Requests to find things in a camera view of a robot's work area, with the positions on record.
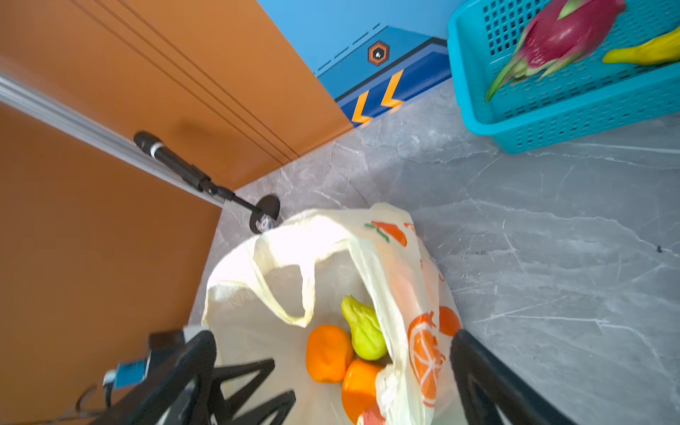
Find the pink dragon fruit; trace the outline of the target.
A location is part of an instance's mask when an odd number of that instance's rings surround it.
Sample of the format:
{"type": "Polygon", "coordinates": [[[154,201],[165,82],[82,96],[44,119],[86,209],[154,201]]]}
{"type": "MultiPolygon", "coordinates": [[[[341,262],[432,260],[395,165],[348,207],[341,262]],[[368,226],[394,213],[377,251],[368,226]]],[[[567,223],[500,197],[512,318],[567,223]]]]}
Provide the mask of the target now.
{"type": "Polygon", "coordinates": [[[626,12],[624,0],[552,1],[524,29],[515,53],[488,88],[485,101],[508,83],[545,78],[592,54],[626,12]]]}

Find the yellowish printed plastic bag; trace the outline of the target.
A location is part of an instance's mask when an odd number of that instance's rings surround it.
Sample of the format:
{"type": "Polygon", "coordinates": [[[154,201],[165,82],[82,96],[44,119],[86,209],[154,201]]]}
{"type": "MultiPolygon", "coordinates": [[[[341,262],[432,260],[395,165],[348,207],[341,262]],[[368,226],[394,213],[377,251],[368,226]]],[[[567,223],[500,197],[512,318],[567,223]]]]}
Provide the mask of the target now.
{"type": "Polygon", "coordinates": [[[217,361],[276,363],[248,407],[294,391],[287,423],[348,423],[339,386],[306,371],[310,334],[347,327],[346,296],[375,309],[388,347],[376,383],[385,424],[465,423],[450,356],[461,327],[453,294],[411,215],[388,204],[302,212],[217,263],[201,319],[217,361]]]}

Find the yellow banana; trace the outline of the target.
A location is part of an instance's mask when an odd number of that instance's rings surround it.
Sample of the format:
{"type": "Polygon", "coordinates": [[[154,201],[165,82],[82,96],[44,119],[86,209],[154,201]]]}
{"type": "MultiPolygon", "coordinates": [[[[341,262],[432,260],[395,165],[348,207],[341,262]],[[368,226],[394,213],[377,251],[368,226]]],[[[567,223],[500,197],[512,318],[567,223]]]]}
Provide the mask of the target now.
{"type": "Polygon", "coordinates": [[[679,61],[680,28],[655,37],[639,46],[609,51],[603,58],[605,64],[633,64],[651,67],[679,61]]]}

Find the teal plastic basket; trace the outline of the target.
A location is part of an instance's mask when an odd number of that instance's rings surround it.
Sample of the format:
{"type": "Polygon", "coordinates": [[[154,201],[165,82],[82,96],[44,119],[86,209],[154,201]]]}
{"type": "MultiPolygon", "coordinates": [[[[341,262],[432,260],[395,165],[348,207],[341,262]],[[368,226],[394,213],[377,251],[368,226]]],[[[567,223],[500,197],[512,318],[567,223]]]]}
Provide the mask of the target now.
{"type": "Polygon", "coordinates": [[[545,79],[486,92],[511,60],[544,1],[468,1],[449,19],[455,96],[466,128],[516,154],[679,111],[679,65],[603,63],[606,53],[676,29],[677,1],[630,1],[607,39],[584,60],[545,79]]]}

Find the black microphone on stand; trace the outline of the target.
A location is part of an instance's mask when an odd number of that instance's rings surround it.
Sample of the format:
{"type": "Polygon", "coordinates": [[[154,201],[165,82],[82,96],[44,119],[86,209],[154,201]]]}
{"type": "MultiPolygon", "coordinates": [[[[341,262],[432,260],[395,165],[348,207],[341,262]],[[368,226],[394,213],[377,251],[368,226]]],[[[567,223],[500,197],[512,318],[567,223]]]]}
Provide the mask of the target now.
{"type": "Polygon", "coordinates": [[[259,214],[268,214],[276,219],[276,224],[279,222],[281,202],[276,195],[267,195],[258,203],[253,204],[240,198],[234,191],[215,184],[210,176],[179,157],[166,147],[157,136],[146,131],[139,131],[135,134],[133,141],[143,153],[179,175],[184,182],[187,182],[196,191],[208,194],[213,198],[220,198],[225,202],[235,203],[247,209],[251,214],[249,227],[254,234],[261,234],[256,230],[254,223],[259,214]]]}

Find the red orange fruit piece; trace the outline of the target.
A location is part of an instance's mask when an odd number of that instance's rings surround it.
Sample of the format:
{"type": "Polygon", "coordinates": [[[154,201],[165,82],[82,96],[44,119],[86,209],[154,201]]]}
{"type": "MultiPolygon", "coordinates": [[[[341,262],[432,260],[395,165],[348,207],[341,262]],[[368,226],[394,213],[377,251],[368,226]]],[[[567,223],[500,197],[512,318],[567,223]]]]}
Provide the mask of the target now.
{"type": "Polygon", "coordinates": [[[357,425],[384,425],[386,420],[382,417],[379,405],[375,404],[365,410],[357,421],[357,425]]]}

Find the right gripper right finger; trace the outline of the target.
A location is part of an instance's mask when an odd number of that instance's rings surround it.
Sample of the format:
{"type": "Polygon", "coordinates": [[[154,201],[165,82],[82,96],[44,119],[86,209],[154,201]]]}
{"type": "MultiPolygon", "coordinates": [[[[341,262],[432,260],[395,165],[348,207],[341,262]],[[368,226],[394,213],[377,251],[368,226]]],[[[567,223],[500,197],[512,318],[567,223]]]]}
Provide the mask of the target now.
{"type": "Polygon", "coordinates": [[[450,355],[467,423],[575,424],[465,329],[450,355]]]}

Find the green pear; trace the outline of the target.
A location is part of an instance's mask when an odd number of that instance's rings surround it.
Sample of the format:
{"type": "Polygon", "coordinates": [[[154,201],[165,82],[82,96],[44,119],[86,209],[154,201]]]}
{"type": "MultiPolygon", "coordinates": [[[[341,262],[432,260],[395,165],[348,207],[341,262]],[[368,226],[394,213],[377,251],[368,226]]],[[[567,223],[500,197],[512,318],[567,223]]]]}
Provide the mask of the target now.
{"type": "Polygon", "coordinates": [[[375,309],[352,296],[344,297],[341,309],[350,327],[354,352],[365,361],[379,361],[386,356],[388,347],[375,309]]]}

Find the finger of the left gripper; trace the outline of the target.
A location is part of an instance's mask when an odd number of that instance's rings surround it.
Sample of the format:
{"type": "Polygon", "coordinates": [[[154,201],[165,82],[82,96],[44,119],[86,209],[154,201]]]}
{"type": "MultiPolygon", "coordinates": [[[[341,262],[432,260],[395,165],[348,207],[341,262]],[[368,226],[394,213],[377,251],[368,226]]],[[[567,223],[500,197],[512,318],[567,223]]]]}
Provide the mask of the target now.
{"type": "Polygon", "coordinates": [[[231,421],[233,425],[262,425],[271,420],[282,425],[297,401],[294,391],[286,391],[231,421]]]}
{"type": "Polygon", "coordinates": [[[253,363],[215,368],[209,395],[209,413],[216,420],[232,420],[268,376],[274,371],[273,359],[263,359],[253,363]],[[225,398],[221,386],[228,381],[255,374],[250,382],[234,394],[225,398]]]}

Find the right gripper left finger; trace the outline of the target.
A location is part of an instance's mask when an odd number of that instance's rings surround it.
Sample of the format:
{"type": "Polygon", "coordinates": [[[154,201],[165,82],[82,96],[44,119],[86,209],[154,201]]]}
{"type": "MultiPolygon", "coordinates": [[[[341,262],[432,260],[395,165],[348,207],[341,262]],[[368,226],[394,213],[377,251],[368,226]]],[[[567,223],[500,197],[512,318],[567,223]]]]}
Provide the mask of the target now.
{"type": "Polygon", "coordinates": [[[173,404],[188,393],[185,407],[180,412],[181,423],[207,424],[215,360],[214,336],[203,330],[120,402],[100,414],[94,423],[156,424],[163,417],[168,418],[173,404]]]}

